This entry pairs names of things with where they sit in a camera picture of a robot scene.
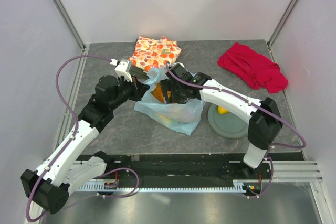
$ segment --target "gray countertop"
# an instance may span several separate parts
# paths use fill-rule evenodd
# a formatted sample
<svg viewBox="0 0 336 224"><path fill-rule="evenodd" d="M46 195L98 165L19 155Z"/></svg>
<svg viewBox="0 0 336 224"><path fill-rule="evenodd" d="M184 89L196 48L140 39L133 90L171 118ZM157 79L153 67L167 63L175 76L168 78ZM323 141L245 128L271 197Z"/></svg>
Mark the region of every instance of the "gray countertop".
<svg viewBox="0 0 336 224"><path fill-rule="evenodd" d="M270 97L277 102L281 116L292 123L283 92L269 94L266 89L254 90L233 73L221 68L219 57L235 42L248 45L253 50L270 58L264 40L217 40L179 41L182 53L178 58L191 72L203 72L219 83L249 97L265 99ZM107 58L127 59L134 52L135 42L91 44L89 54ZM100 77L114 74L113 67L105 61L88 58L83 72L75 112L80 113L87 104ZM98 137L84 150L83 154L104 151L108 154L134 153L243 153L248 146L247 137L230 140L219 136L210 126L206 103L201 121L191 136L172 131L150 117L134 111L134 102L128 101L114 111L114 119ZM274 142L298 145L298 138L287 127L283 127ZM293 151L277 147L277 152Z"/></svg>

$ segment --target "white wall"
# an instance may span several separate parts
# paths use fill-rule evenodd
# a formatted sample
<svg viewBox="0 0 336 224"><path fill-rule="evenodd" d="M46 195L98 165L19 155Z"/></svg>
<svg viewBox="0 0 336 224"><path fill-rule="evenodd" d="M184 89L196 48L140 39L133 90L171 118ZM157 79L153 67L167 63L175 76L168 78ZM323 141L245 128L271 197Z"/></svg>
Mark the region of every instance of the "white wall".
<svg viewBox="0 0 336 224"><path fill-rule="evenodd" d="M86 43L268 39L290 0L62 0Z"/></svg>
<svg viewBox="0 0 336 224"><path fill-rule="evenodd" d="M55 74L79 53L51 0L0 0L1 223L24 221L27 198L20 176L53 150L64 108ZM65 94L74 69L62 73Z"/></svg>
<svg viewBox="0 0 336 224"><path fill-rule="evenodd" d="M336 0L300 0L276 40L289 100L336 207Z"/></svg>

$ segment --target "red cloth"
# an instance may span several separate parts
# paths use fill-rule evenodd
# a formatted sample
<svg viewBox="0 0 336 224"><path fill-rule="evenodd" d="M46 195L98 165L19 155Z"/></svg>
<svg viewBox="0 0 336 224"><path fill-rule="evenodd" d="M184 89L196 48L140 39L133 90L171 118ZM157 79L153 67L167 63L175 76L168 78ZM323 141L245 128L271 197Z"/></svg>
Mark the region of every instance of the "red cloth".
<svg viewBox="0 0 336 224"><path fill-rule="evenodd" d="M235 73L253 89L261 86L269 93L278 93L288 84L278 64L246 45L235 43L220 57L218 64Z"/></svg>

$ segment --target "plastic bag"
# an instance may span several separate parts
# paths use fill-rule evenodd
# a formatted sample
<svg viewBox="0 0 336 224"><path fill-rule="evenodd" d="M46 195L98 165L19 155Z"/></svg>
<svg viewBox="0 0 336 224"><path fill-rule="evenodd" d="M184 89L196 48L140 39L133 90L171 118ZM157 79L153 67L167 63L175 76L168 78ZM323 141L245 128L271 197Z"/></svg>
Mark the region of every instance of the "plastic bag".
<svg viewBox="0 0 336 224"><path fill-rule="evenodd" d="M164 68L152 68L147 75L149 79L144 83L150 88L142 100L135 103L134 110L148 115L171 130L190 136L201 120L205 102L190 99L186 104L163 104L151 94L151 91L155 89L157 83L168 78Z"/></svg>

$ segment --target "round plastic lid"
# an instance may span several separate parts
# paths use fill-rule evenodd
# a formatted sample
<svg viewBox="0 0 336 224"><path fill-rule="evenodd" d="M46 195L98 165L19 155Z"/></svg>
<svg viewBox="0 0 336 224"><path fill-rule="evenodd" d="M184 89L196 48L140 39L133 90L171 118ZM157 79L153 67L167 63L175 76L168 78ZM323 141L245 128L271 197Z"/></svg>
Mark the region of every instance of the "round plastic lid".
<svg viewBox="0 0 336 224"><path fill-rule="evenodd" d="M244 120L231 112L219 114L217 107L212 104L208 111L209 124L217 134L232 139L247 135L248 125Z"/></svg>

